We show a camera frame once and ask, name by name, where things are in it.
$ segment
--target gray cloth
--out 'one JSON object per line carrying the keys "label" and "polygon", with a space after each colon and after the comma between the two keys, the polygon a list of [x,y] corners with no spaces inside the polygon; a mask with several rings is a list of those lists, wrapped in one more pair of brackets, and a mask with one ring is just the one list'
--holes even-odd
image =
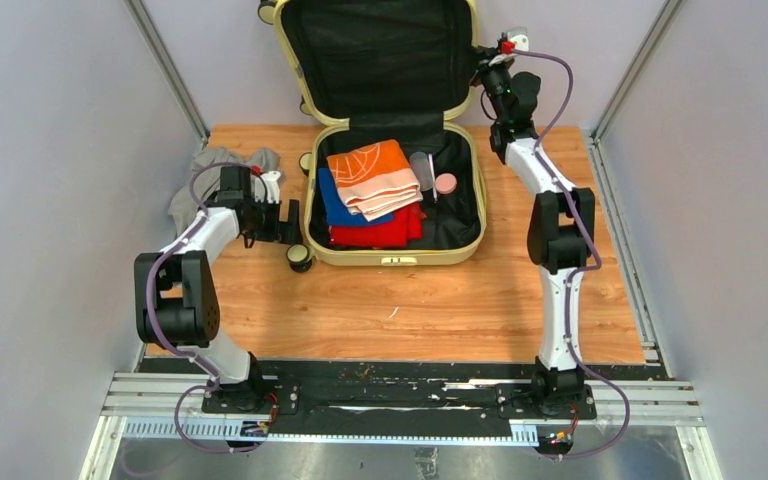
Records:
{"label": "gray cloth", "polygon": [[[278,156],[275,151],[268,148],[261,148],[254,152],[248,160],[245,160],[237,153],[229,151],[225,147],[206,148],[197,153],[193,158],[193,163],[190,165],[190,178],[187,179],[187,184],[178,190],[178,193],[172,197],[172,201],[169,203],[168,213],[175,221],[177,235],[184,233],[184,230],[186,230],[196,219],[198,204],[196,204],[195,200],[193,200],[193,197],[190,195],[190,180],[196,172],[216,162],[233,162],[258,166],[263,172],[271,172],[273,170],[280,171],[278,168],[280,159],[281,157]],[[202,173],[201,176],[196,179],[196,183],[193,187],[196,195],[198,195],[202,201],[206,200],[207,197],[219,188],[219,170],[221,170],[221,168],[212,168]]]}

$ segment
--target plastic cup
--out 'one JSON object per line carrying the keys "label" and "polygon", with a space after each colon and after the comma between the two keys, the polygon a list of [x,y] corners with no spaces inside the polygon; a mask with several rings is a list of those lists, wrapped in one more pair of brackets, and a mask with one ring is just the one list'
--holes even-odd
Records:
{"label": "plastic cup", "polygon": [[410,156],[410,165],[413,174],[419,181],[419,190],[425,192],[434,188],[434,175],[431,173],[431,166],[428,164],[428,154],[416,152]]}

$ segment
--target yellow suitcase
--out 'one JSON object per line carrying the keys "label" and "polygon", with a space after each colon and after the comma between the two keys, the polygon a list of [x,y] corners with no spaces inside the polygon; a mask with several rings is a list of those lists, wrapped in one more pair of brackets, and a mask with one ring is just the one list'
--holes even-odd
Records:
{"label": "yellow suitcase", "polygon": [[[487,226],[484,177],[470,134],[451,120],[472,96],[472,0],[278,0],[274,26],[305,106],[326,128],[310,157],[303,230],[320,260],[341,266],[451,265]],[[431,153],[458,186],[424,193],[423,238],[404,249],[330,245],[316,172],[328,155],[395,138],[406,157]]]}

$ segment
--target blue cloth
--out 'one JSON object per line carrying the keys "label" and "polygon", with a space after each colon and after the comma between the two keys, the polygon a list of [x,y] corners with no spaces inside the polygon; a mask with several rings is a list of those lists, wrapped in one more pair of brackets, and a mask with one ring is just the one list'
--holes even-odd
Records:
{"label": "blue cloth", "polygon": [[337,184],[334,183],[334,176],[331,170],[320,168],[316,171],[316,180],[319,182],[319,193],[322,195],[322,201],[325,203],[325,221],[332,227],[368,227],[371,225],[382,225],[393,221],[393,214],[388,213],[383,217],[376,218],[369,222],[363,215],[352,215],[349,208],[340,200],[337,195]]}

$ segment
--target metal floor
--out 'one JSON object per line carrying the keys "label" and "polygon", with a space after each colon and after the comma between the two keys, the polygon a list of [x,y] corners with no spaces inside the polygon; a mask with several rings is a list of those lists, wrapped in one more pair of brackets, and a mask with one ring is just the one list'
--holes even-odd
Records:
{"label": "metal floor", "polygon": [[[581,426],[573,451],[601,445],[614,431],[608,428],[603,435],[596,426]],[[122,468],[122,449],[128,469],[136,473],[160,469],[147,478],[162,479],[690,479],[671,427],[630,427],[613,448],[560,464],[518,447],[272,443],[249,454],[205,455],[180,440],[131,439],[120,445],[111,479],[134,478]]]}

